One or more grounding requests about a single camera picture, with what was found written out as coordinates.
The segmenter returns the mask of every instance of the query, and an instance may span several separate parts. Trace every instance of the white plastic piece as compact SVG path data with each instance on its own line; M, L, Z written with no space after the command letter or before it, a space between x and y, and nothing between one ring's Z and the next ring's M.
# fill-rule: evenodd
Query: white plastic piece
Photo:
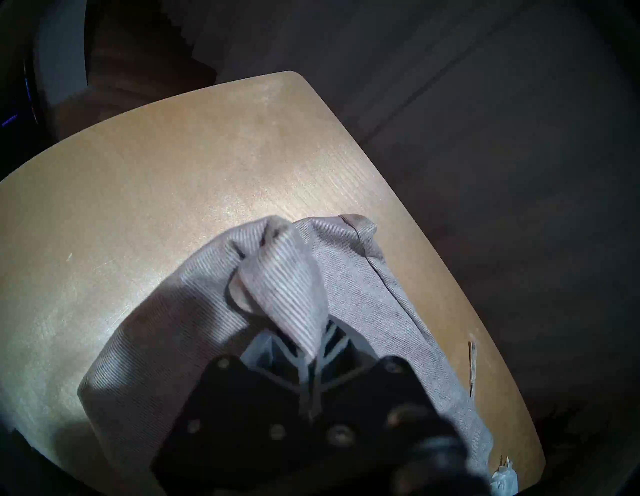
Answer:
M518 493L518 474L511 468L513 462L507 457L507 465L498 468L491 478L492 496L513 496Z

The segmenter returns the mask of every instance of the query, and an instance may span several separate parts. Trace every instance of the wood grain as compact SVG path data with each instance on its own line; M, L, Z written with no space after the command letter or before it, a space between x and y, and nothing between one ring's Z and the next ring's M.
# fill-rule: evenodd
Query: wood grain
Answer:
M94 453L60 433L86 422L83 374L120 321L190 253L234 225L355 212L468 385L522 488L544 457L500 353L436 251L324 102L284 72L185 93L63 140L0 183L1 392L6 417L50 460L107 493ZM67 448L60 449L67 443Z

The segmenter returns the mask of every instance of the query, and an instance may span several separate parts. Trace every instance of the ribbed fabric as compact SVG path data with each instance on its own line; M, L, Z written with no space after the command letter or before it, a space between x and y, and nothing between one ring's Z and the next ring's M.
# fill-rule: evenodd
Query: ribbed fabric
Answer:
M386 267L375 230L357 215L295 224L267 217L190 256L116 329L78 388L109 461L124 472L148 470L214 357L239 356L275 324L311 360L331 313L378 356L411 363L468 443L469 467L488 477L491 434Z

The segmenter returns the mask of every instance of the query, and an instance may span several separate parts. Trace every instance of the gray fabric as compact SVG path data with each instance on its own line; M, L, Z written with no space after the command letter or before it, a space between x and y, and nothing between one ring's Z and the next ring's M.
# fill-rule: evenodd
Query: gray fabric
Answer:
M272 322L311 360L330 312L379 356L411 363L468 443L469 468L487 476L491 434L386 267L375 230L359 215L267 217L190 256L118 327L79 386L110 462L147 469L207 364L239 356Z

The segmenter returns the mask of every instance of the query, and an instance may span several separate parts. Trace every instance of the screw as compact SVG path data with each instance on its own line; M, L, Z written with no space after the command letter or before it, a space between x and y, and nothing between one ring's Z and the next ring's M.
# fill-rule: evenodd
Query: screw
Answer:
M187 423L187 432L189 434L195 434L200 430L200 421L198 419L189 420Z
M347 448L355 442L356 435L347 426L337 424L326 432L326 440L338 448Z
M417 422L429 415L429 409L421 404L404 403L391 409L387 415L387 427L398 427L405 422Z
M403 372L402 367L391 359L385 361L385 370L391 374L401 374Z
M287 432L282 424L273 424L269 429L269 437L274 441L282 441L286 435Z

